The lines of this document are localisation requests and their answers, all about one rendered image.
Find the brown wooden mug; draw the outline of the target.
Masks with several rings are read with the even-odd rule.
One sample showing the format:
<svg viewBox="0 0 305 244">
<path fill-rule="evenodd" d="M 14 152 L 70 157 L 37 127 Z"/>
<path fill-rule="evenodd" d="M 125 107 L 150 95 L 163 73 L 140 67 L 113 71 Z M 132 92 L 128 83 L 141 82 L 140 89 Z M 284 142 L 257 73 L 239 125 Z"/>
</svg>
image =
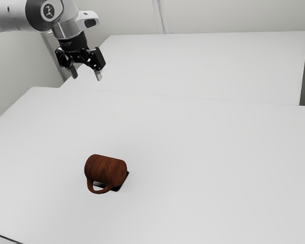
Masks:
<svg viewBox="0 0 305 244">
<path fill-rule="evenodd" d="M 128 169 L 126 162 L 102 155 L 91 155 L 85 162 L 84 174 L 87 188 L 94 194 L 104 194 L 125 182 Z M 105 185 L 101 190 L 94 189 L 94 182 Z"/>
</svg>

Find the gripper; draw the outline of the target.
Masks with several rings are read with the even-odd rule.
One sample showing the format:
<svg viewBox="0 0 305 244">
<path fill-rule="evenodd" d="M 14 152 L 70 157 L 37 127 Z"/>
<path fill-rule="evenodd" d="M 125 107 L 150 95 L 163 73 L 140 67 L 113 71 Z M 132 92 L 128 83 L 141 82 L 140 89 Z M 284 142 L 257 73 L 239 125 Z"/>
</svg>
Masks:
<svg viewBox="0 0 305 244">
<path fill-rule="evenodd" d="M 58 39 L 59 47 L 55 50 L 55 56 L 60 67 L 65 68 L 73 79 L 78 77 L 74 62 L 64 52 L 76 52 L 78 63 L 90 67 L 98 81 L 102 80 L 102 70 L 106 65 L 105 59 L 99 49 L 88 49 L 87 38 L 84 32 L 71 39 Z"/>
</svg>

